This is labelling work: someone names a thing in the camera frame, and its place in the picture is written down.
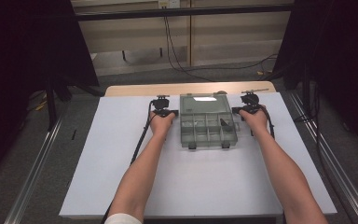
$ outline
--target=wire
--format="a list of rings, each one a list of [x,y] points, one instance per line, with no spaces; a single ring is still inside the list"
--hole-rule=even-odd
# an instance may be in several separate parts
[[[264,106],[259,105],[259,107],[264,112],[264,114],[266,114],[268,124],[269,124],[269,132],[271,133],[271,136],[273,138],[275,138],[274,125],[272,124],[271,117],[269,116],[269,112],[267,111],[267,109]]]
[[[286,224],[286,215],[284,214],[284,211],[283,211],[283,214],[282,214],[282,223],[283,224]]]
[[[176,71],[179,71],[179,72],[184,72],[186,73],[188,76],[190,77],[196,77],[196,78],[200,78],[200,79],[203,79],[203,80],[206,80],[206,81],[210,81],[210,82],[214,82],[213,80],[210,80],[209,78],[205,78],[205,77],[199,77],[199,76],[195,76],[195,75],[192,75],[192,74],[189,74],[183,67],[182,65],[179,63],[179,60],[176,56],[176,52],[175,52],[175,49],[173,47],[173,42],[172,42],[172,38],[171,38],[171,29],[170,29],[170,24],[168,23],[168,18],[167,17],[164,17],[164,22],[165,22],[165,34],[166,34],[166,37],[167,37],[167,51],[168,51],[168,61],[170,62],[170,65],[171,67],[176,70]],[[170,42],[168,41],[168,39],[170,39],[171,41],[171,47],[172,47],[172,52],[173,52],[173,55],[176,59],[176,63],[179,65],[179,67],[181,69],[178,69],[176,67],[173,66],[172,62],[171,62],[171,56],[170,56]]]
[[[133,162],[135,162],[136,157],[138,156],[139,148],[141,147],[141,144],[143,143],[143,141],[144,141],[144,139],[145,139],[145,135],[146,135],[146,133],[147,133],[147,130],[149,129],[150,122],[151,122],[152,119],[156,116],[156,115],[153,116],[152,119],[150,118],[150,109],[151,109],[151,107],[152,107],[152,104],[153,104],[153,101],[150,101],[149,107],[148,107],[148,112],[147,112],[146,125],[144,126],[144,131],[142,132],[141,138],[139,138],[138,145],[136,146],[136,149],[135,149],[135,151],[133,152],[130,165],[131,165]]]
[[[320,103],[319,86],[318,86],[317,83],[315,84],[315,89],[314,89],[314,92],[313,92],[313,96],[314,96],[313,97],[313,102],[312,102],[313,105],[311,106],[311,108],[314,111],[314,114],[313,115],[303,114],[303,115],[299,116],[298,118],[294,119],[294,122],[300,122],[300,121],[309,122],[309,121],[315,120],[315,126],[316,126],[316,136],[315,136],[315,142],[316,143],[315,144],[316,144],[316,152],[317,152],[317,155],[318,155],[319,163],[322,165],[322,170],[325,173],[324,176],[327,178],[327,181],[329,182],[329,184],[332,187],[333,191],[337,195],[337,198],[338,198],[339,202],[341,203],[341,205],[342,205],[347,217],[350,219],[351,223],[354,223],[353,219],[349,215],[349,212],[348,212],[347,208],[344,206],[344,203],[342,202],[341,198],[339,197],[337,188],[333,185],[333,181],[332,181],[330,175],[327,173],[327,168],[325,167],[324,160],[322,158],[322,151],[321,151],[321,148],[320,148],[321,131],[320,131],[320,123],[319,123],[319,112],[320,112],[321,103]]]
[[[278,78],[278,77],[282,77],[283,73],[286,72],[287,69],[292,68],[295,64],[298,63],[299,57],[297,57],[296,55],[293,56],[289,63],[286,63],[285,65],[283,65],[281,68],[278,69],[274,69],[274,72],[269,74],[266,77],[262,77],[261,81],[271,81],[272,79]]]
[[[338,198],[339,202],[341,203],[341,206],[344,209],[347,217],[350,219],[351,223],[355,223],[353,221],[353,219],[351,218],[350,213],[348,212],[347,208],[345,207],[344,202],[342,202],[341,198],[339,197],[337,188],[333,185],[333,181],[330,178],[330,175],[327,173],[327,169],[324,165],[324,160],[322,159],[322,151],[321,151],[321,148],[319,147],[321,132],[320,132],[320,125],[319,125],[320,93],[319,93],[318,85],[315,86],[314,98],[316,99],[315,105],[314,105],[314,107],[315,107],[315,125],[316,125],[316,151],[318,153],[319,161],[322,165],[322,169],[324,170],[325,177],[327,178],[328,182],[330,183],[330,186],[332,187],[333,191],[337,195],[337,198]]]
[[[246,66],[240,66],[240,67],[201,67],[201,68],[187,68],[187,69],[185,69],[179,63],[179,60],[177,58],[176,51],[174,49],[173,42],[172,42],[171,28],[170,28],[170,24],[168,22],[167,17],[164,17],[164,22],[165,22],[165,33],[166,33],[166,38],[167,38],[168,61],[170,62],[170,65],[174,70],[179,71],[179,72],[184,72],[184,73],[186,73],[187,75],[189,75],[191,77],[201,78],[201,79],[204,79],[204,80],[207,80],[207,81],[214,82],[213,80],[210,80],[208,78],[195,76],[195,75],[189,74],[188,72],[198,71],[198,70],[239,70],[239,69],[246,69],[246,68],[255,67],[255,66],[258,66],[258,65],[261,65],[261,68],[262,68],[263,74],[264,74],[265,72],[264,72],[263,62],[265,62],[266,60],[277,59],[274,56],[278,56],[278,54],[271,54],[267,58],[263,59],[262,61],[260,61],[258,63],[254,63],[254,64],[246,65]],[[180,69],[174,67],[173,64],[172,64],[171,56],[170,56],[170,44],[169,44],[170,42],[171,42],[171,48],[172,48],[173,55],[175,57],[176,63],[179,65]]]

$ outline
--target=wrist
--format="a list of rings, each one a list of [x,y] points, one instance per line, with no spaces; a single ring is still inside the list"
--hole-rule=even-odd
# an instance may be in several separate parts
[[[168,131],[167,132],[166,131],[155,132],[155,133],[153,133],[153,137],[165,139],[165,137],[167,136],[167,133],[168,133]]]
[[[269,135],[269,130],[267,130],[267,128],[255,128],[255,129],[252,129],[252,132],[254,134],[254,136],[262,136],[264,134],[268,134]]]

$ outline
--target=white table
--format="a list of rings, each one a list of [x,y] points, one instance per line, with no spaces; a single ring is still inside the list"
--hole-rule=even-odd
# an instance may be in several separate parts
[[[242,94],[227,96],[230,106],[241,106]],[[279,93],[258,93],[275,125],[277,142],[302,169],[325,214],[337,210],[310,158]],[[60,216],[101,218],[128,168],[145,126],[153,96],[101,98],[89,136],[76,167]],[[170,109],[179,109],[179,96],[169,97]],[[224,150],[181,148],[179,119],[164,145],[145,217],[256,217],[279,216],[276,198],[259,146],[247,125],[240,124],[239,141]],[[143,145],[151,136],[145,137]]]

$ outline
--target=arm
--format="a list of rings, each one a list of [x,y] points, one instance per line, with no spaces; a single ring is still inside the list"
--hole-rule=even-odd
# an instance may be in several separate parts
[[[123,175],[112,201],[109,217],[116,213],[125,213],[141,222],[144,220],[144,210],[153,188],[159,155],[174,117],[175,115],[171,113],[166,118],[160,116],[153,118],[150,123],[153,136]]]
[[[280,200],[288,223],[327,223],[297,164],[282,150],[267,129],[267,118],[240,111],[261,147],[269,179]]]

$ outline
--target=white sleeve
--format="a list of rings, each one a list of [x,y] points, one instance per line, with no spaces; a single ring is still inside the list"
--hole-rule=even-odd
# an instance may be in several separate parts
[[[117,213],[110,216],[104,224],[142,224],[142,222],[128,214]]]

